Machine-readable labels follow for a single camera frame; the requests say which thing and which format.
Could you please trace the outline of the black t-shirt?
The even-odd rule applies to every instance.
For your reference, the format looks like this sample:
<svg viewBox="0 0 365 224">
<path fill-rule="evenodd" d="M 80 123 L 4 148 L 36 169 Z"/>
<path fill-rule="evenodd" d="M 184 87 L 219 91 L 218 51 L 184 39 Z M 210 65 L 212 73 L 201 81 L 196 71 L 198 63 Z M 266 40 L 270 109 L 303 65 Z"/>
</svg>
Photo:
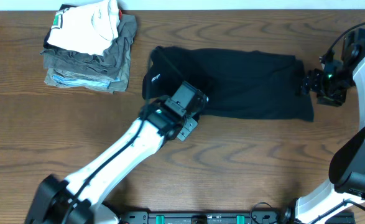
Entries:
<svg viewBox="0 0 365 224">
<path fill-rule="evenodd" d="M 314 120 L 310 96 L 299 93 L 303 62 L 293 55 L 158 46 L 150 60 L 143 99 L 172 96 L 186 81 L 209 98 L 205 115 Z"/>
</svg>

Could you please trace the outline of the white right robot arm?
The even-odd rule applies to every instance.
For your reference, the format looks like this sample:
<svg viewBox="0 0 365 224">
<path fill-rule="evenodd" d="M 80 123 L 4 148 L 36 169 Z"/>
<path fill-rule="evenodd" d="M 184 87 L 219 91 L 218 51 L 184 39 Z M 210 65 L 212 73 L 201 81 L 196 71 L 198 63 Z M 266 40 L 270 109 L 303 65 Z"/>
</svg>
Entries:
<svg viewBox="0 0 365 224">
<path fill-rule="evenodd" d="M 341 106 L 348 89 L 356 87 L 359 102 L 359 131 L 337 151 L 329 166 L 328 178 L 313 192 L 296 198 L 279 214 L 277 223 L 355 223 L 355 206 L 365 212 L 365 28 L 355 25 L 339 37 L 341 58 L 333 47 L 320 57 L 322 68 L 303 78 L 301 93 L 316 93 L 322 105 Z"/>
</svg>

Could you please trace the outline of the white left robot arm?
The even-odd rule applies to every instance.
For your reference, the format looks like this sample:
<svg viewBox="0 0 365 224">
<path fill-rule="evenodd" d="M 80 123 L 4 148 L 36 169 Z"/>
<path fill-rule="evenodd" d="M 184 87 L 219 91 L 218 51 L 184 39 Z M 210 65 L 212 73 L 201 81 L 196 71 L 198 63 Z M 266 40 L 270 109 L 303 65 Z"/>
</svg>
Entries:
<svg viewBox="0 0 365 224">
<path fill-rule="evenodd" d="M 26 223 L 119 223 L 118 216 L 103 205 L 109 193 L 138 164 L 155 154 L 167 141 L 197 125 L 204 100 L 187 103 L 161 97 L 146 103 L 130 128 L 96 159 L 63 180 L 54 175 L 39 185 Z"/>
</svg>

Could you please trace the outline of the grey folded shirt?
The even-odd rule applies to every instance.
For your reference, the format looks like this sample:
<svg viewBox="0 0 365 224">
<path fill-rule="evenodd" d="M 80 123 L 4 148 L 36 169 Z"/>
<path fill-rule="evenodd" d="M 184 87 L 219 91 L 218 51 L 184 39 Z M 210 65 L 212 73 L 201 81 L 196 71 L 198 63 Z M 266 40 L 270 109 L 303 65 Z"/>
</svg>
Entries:
<svg viewBox="0 0 365 224">
<path fill-rule="evenodd" d="M 123 15 L 118 27 L 119 37 L 103 55 L 89 55 L 47 46 L 41 54 L 45 68 L 56 68 L 88 77 L 101 78 L 114 82 L 129 79 L 131 66 L 131 45 L 137 32 L 136 17 Z"/>
</svg>

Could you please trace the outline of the white folded shirt top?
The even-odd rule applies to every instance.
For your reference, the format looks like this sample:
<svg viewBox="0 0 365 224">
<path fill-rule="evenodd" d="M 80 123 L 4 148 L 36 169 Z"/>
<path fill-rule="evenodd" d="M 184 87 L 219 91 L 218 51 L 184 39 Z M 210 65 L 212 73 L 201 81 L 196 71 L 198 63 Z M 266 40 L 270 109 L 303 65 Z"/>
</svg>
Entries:
<svg viewBox="0 0 365 224">
<path fill-rule="evenodd" d="M 47 43 L 83 54 L 103 55 L 118 34 L 120 10 L 105 0 L 56 12 Z"/>
</svg>

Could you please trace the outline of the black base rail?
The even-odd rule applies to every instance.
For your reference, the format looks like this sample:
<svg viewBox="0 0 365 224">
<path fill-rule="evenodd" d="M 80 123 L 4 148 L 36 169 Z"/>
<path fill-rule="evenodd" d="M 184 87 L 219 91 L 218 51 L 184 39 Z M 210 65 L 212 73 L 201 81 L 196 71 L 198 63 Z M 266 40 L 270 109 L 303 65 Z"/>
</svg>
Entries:
<svg viewBox="0 0 365 224">
<path fill-rule="evenodd" d="M 253 212 L 147 212 L 133 211 L 121 214 L 120 224 L 273 224 L 279 222 L 280 212 L 260 208 Z"/>
</svg>

